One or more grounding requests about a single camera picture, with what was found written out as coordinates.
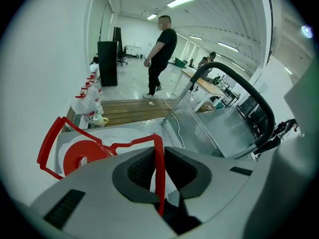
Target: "black handlebar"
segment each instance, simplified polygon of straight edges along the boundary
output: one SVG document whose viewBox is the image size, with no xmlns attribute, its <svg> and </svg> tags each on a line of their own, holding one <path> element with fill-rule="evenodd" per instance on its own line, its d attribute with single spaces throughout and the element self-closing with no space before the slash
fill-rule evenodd
<svg viewBox="0 0 319 239">
<path fill-rule="evenodd" d="M 259 104 L 259 106 L 264 110 L 268 118 L 268 126 L 266 132 L 255 142 L 255 145 L 260 148 L 263 146 L 272 136 L 275 129 L 275 116 L 273 110 L 270 108 L 266 100 L 258 93 L 258 91 L 250 85 L 243 77 L 237 74 L 234 70 L 230 69 L 228 66 L 219 62 L 210 62 L 202 65 L 197 69 L 197 72 L 190 79 L 192 83 L 196 83 L 199 77 L 209 68 L 218 68 L 223 71 L 231 78 L 233 78 L 237 83 L 239 83 Z"/>
</svg>

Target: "table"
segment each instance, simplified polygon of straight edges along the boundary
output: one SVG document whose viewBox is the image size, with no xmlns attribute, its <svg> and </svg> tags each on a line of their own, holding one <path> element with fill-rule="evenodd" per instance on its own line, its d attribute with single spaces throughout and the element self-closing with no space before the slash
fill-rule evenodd
<svg viewBox="0 0 319 239">
<path fill-rule="evenodd" d="M 180 75 L 179 75 L 178 80 L 177 80 L 177 82 L 176 82 L 176 85 L 175 85 L 175 87 L 174 87 L 174 89 L 173 89 L 173 91 L 172 91 L 172 94 L 173 94 L 173 95 L 176 95 L 176 94 L 175 94 L 176 88 L 177 88 L 177 86 L 178 86 L 178 84 L 179 84 L 179 82 L 180 82 L 180 80 L 181 80 L 181 77 L 182 77 L 183 75 L 185 75 L 185 76 L 188 77 L 188 78 L 191 78 L 191 77 L 194 76 L 194 74 L 195 74 L 195 73 L 193 73 L 193 72 L 190 72 L 190 71 L 186 71 L 186 70 L 181 69 L 181 70 L 180 70 Z M 206 95 L 205 95 L 205 97 L 199 102 L 199 104 L 195 107 L 194 112 L 196 112 L 196 111 L 204 104 L 204 102 L 205 102 L 208 98 L 213 97 L 213 96 L 218 96 L 218 97 L 224 97 L 224 96 L 225 96 L 225 94 L 224 94 L 219 88 L 217 88 L 215 85 L 213 85 L 213 84 L 211 84 L 211 83 L 209 83 L 209 82 L 203 80 L 202 78 L 199 78 L 199 79 L 197 80 L 196 84 L 199 85 L 199 86 L 206 92 Z M 216 100 L 216 101 L 214 102 L 214 106 L 216 107 L 217 104 L 218 104 L 219 102 L 221 102 L 221 100 L 222 100 L 221 98 L 218 99 L 218 100 Z"/>
</svg>

